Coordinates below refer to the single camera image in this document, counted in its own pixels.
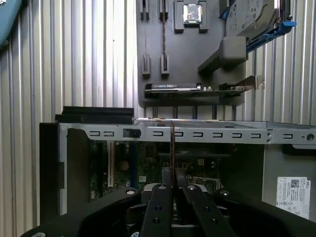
teal fabric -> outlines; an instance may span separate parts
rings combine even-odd
[[[0,6],[0,46],[5,42],[11,31],[21,2],[22,0],[6,0],[6,3]]]

barcode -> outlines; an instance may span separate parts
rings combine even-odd
[[[292,179],[291,180],[291,188],[299,188],[300,187],[300,180],[299,179]]]

corrugated metal wall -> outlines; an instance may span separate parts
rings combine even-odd
[[[237,108],[199,107],[198,118],[316,125],[314,0],[293,0],[298,26],[249,55],[247,75],[265,89]],[[20,236],[39,219],[39,122],[64,105],[152,108],[137,102],[135,5],[132,0],[30,0],[7,50],[0,53],[0,236]],[[192,118],[179,107],[179,118]],[[171,118],[172,108],[158,116]]]

black mounting board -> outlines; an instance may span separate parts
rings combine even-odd
[[[43,224],[60,215],[58,124],[40,123],[39,138],[39,221]]]
[[[221,84],[236,84],[245,78],[245,64],[225,71],[218,69],[209,76],[200,76],[200,66],[212,53],[214,53],[225,36],[225,21],[219,18],[219,5],[217,1],[205,0],[208,30],[203,33],[199,28],[185,27],[183,33],[175,33],[174,26],[174,0],[165,0],[168,17],[165,21],[166,55],[169,58],[168,77],[161,76],[162,56],[162,21],[160,20],[161,0],[137,0],[137,58],[138,58],[138,99],[142,107],[152,106],[194,106],[194,105],[239,105],[243,96],[222,97],[159,97],[147,98],[145,86],[149,83],[201,83],[202,88],[211,86],[219,90]],[[198,4],[198,0],[184,0],[183,4]],[[148,17],[141,19],[141,12],[147,11]]]

motherboard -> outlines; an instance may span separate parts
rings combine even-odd
[[[209,193],[221,188],[220,160],[229,156],[218,146],[183,144],[175,149],[175,168],[183,168],[189,184],[201,184]],[[90,141],[91,200],[122,187],[143,190],[162,183],[164,167],[170,167],[170,143]]]

